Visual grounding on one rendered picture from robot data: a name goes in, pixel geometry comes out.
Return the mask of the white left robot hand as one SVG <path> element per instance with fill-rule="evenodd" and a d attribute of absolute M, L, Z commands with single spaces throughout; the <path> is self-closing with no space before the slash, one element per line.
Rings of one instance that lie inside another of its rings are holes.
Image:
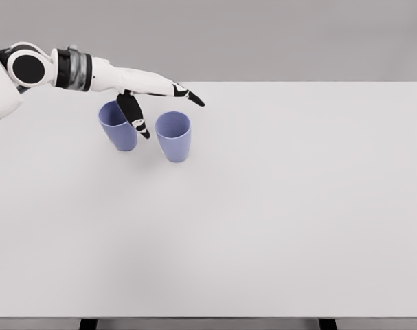
<path fill-rule="evenodd" d="M 107 79 L 112 88 L 119 92 L 116 101 L 126 121 L 145 139 L 150 138 L 150 132 L 135 94 L 187 98 L 200 107 L 205 106 L 202 99 L 189 89 L 153 72 L 111 67 Z"/>

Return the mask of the blue plastic cup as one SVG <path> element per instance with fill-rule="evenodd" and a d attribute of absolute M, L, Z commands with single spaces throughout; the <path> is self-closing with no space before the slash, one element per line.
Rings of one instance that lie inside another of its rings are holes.
<path fill-rule="evenodd" d="M 155 132 L 163 154 L 171 162 L 182 162 L 188 157 L 191 144 L 191 123 L 184 113 L 169 111 L 155 123 Z"/>
<path fill-rule="evenodd" d="M 104 104 L 98 121 L 106 136 L 119 151 L 131 151 L 137 145 L 137 132 L 128 123 L 116 101 Z"/>

